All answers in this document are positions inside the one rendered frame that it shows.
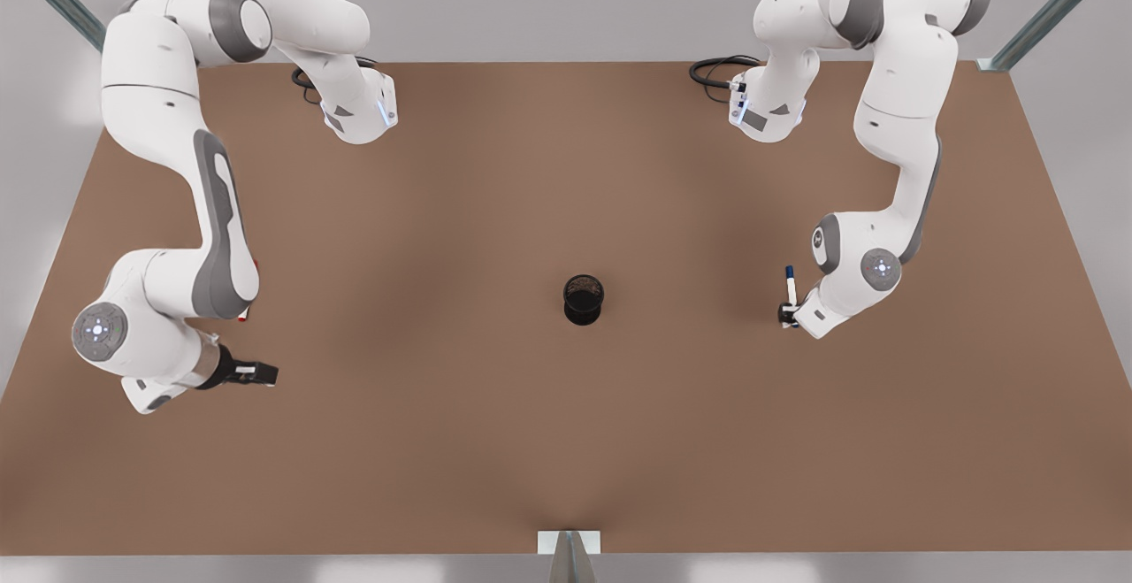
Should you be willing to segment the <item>black mesh pen holder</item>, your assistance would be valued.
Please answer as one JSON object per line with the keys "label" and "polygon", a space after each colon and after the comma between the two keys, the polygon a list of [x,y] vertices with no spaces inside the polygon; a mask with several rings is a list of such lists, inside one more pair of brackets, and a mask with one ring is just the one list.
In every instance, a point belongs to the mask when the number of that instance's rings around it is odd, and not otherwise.
{"label": "black mesh pen holder", "polygon": [[598,320],[604,288],[591,275],[575,275],[563,286],[563,312],[571,324],[588,326]]}

